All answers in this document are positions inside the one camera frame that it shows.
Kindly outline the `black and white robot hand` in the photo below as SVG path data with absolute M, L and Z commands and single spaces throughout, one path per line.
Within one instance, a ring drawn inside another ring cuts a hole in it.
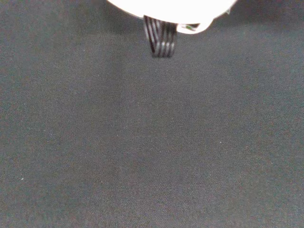
M 198 34 L 216 18 L 229 14 L 237 0 L 111 0 L 110 3 L 143 20 L 154 57 L 172 57 L 178 33 Z

